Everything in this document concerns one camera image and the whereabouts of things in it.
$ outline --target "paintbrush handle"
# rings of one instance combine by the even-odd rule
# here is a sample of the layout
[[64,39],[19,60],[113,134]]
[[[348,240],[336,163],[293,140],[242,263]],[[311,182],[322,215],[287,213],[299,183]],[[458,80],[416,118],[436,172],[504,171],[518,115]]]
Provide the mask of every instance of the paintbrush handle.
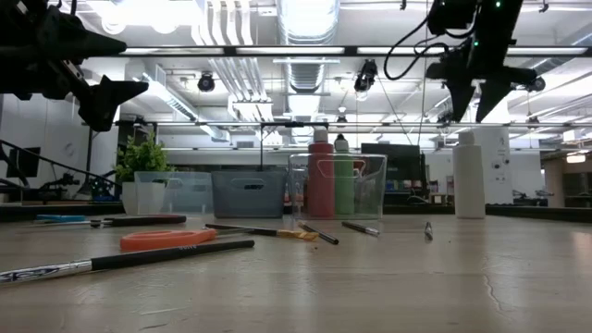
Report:
[[225,250],[250,248],[255,245],[253,240],[229,241],[218,244],[179,246],[161,250],[124,253],[93,258],[92,270],[116,269],[135,265],[158,263],[166,260],[179,259],[187,256],[213,253]]
[[33,268],[16,269],[0,273],[0,285],[9,282],[28,281],[41,278],[57,278],[66,275],[103,270],[130,267],[157,263],[166,260],[179,259],[187,256],[213,253],[218,251],[251,248],[255,245],[253,240],[229,241],[218,244],[179,246],[176,248],[143,251],[137,253],[125,253],[80,260],[76,262],[45,265]]

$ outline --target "fluorescent light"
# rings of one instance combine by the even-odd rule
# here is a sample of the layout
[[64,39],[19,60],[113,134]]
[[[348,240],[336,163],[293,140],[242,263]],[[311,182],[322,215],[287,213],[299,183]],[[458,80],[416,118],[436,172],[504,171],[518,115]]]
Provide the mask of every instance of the fluorescent light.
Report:
[[[358,55],[386,55],[390,47],[376,46],[376,47],[358,47]],[[415,51],[422,52],[424,47],[417,46]],[[508,56],[523,56],[523,55],[547,55],[547,56],[579,56],[587,51],[586,47],[509,47]],[[443,47],[430,47],[427,50],[427,55],[437,55],[444,52]],[[397,56],[415,56],[411,46],[396,47],[393,55]]]
[[190,122],[190,121],[167,121],[167,122],[159,122],[156,125],[158,125],[158,126],[195,126],[195,123]]
[[220,56],[224,54],[224,49],[221,47],[160,47],[160,48],[145,48],[145,47],[128,47],[126,51],[122,52],[123,56]]
[[551,56],[579,56],[587,51],[587,47],[510,47],[508,56],[522,55],[551,55]]
[[169,151],[169,152],[176,152],[176,151],[189,151],[189,150],[193,150],[193,148],[166,148],[163,147],[164,151]]
[[274,64],[340,64],[339,59],[300,59],[300,58],[279,58],[273,60]]
[[243,127],[243,126],[255,126],[259,127],[261,124],[258,122],[224,122],[224,121],[208,121],[207,125],[210,126],[228,126],[228,127]]
[[342,55],[344,47],[325,46],[280,46],[237,47],[239,55]]
[[567,163],[583,163],[586,161],[586,156],[585,155],[572,155],[572,156],[567,156],[566,160],[567,160]]
[[[423,46],[415,47],[415,51],[418,53],[424,51]],[[358,55],[386,55],[390,50],[390,47],[382,47],[382,46],[370,46],[370,47],[358,47]],[[443,47],[430,47],[426,55],[437,55],[444,52]],[[393,55],[398,56],[415,56],[415,52],[413,51],[413,47],[411,46],[398,46],[392,51]]]

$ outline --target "bottle cap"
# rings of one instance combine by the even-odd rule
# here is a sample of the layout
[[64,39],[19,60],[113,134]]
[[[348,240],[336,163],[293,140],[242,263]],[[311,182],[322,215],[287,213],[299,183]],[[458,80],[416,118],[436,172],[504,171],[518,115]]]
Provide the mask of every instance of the bottle cap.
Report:
[[314,130],[314,142],[328,142],[328,134],[325,128]]
[[471,131],[459,133],[459,144],[473,145],[475,144],[475,135]]
[[348,153],[350,151],[350,145],[343,137],[343,134],[338,135],[333,144],[335,145],[335,151],[338,153]]

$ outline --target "green plant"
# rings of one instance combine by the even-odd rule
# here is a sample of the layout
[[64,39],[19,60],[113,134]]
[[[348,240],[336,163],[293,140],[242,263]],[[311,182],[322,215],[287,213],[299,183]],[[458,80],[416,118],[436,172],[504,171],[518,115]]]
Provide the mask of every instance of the green plant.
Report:
[[134,181],[133,173],[136,171],[174,171],[167,164],[167,155],[163,151],[163,144],[154,143],[154,134],[150,133],[146,142],[136,145],[132,137],[128,137],[128,146],[125,153],[117,151],[119,164],[116,166],[117,179],[119,181]]

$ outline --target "ceiling duct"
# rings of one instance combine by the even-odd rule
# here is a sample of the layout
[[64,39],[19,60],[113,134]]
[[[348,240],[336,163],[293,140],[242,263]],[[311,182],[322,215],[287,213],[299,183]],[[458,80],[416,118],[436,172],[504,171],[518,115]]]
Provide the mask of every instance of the ceiling duct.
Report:
[[[333,43],[339,17],[339,0],[276,0],[276,3],[282,44]],[[314,93],[325,79],[325,64],[286,64],[285,70],[290,93]],[[318,110],[320,97],[292,95],[288,97],[288,104],[292,114],[311,116]]]

